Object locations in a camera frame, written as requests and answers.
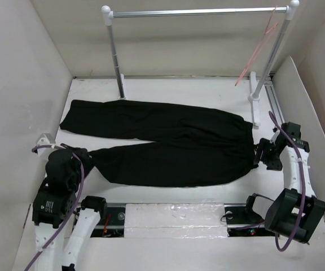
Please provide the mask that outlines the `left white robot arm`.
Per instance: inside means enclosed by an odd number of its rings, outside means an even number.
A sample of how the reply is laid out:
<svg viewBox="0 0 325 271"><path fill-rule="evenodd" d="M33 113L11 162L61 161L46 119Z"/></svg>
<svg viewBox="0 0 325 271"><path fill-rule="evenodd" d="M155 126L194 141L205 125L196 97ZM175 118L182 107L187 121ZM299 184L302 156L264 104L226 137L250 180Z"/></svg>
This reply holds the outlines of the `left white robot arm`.
<svg viewBox="0 0 325 271"><path fill-rule="evenodd" d="M85 148L49 147L45 177L32 204L36 254L26 270L79 270L97 224L108 216L105 198L81 198L94 165Z"/></svg>

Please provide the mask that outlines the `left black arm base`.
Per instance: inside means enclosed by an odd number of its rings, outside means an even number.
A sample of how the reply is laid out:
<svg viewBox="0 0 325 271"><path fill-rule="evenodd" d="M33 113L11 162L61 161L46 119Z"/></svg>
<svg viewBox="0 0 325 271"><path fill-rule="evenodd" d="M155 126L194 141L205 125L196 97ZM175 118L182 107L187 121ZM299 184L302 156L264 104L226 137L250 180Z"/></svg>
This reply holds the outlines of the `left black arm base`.
<svg viewBox="0 0 325 271"><path fill-rule="evenodd" d="M109 214L111 218L107 226L107 234L104 238L118 238L124 236L125 228L125 215L126 204L122 203L108 203L106 204L106 210L103 212L103 216L97 223L91 233L91 238L102 238L104 223Z"/></svg>

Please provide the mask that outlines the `black trousers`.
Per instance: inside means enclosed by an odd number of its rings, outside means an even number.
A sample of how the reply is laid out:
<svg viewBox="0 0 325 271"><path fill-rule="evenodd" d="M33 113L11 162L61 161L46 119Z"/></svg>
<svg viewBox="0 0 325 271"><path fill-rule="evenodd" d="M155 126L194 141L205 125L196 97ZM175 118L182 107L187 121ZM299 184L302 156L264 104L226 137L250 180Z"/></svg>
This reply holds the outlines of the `black trousers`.
<svg viewBox="0 0 325 271"><path fill-rule="evenodd" d="M60 128L84 136L137 139L137 145L90 152L100 174L120 185L223 185L255 168L252 123L217 109L74 100Z"/></svg>

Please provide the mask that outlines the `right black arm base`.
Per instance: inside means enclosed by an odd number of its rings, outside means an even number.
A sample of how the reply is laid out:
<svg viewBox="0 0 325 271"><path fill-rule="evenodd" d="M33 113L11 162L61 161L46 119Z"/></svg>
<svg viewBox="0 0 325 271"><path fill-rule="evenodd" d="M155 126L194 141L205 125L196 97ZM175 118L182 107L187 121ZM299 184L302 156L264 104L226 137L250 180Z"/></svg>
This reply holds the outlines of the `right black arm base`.
<svg viewBox="0 0 325 271"><path fill-rule="evenodd" d="M228 237L273 237L274 233L265 229L263 218L246 209L245 204L225 204L221 222L227 226Z"/></svg>

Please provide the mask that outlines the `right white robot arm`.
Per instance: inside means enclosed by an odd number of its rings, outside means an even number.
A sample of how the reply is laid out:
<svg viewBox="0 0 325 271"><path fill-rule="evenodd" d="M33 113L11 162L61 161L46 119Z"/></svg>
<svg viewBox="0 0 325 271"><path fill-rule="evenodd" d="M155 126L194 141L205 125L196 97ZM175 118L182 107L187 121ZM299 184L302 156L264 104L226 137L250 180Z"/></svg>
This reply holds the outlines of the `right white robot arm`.
<svg viewBox="0 0 325 271"><path fill-rule="evenodd" d="M284 123L275 128L272 139L260 139L253 164L263 163L268 170L283 173L284 189L263 216L257 203L243 208L249 222L262 218L266 230L299 243L307 243L325 213L310 183L310 147L301 139L300 125Z"/></svg>

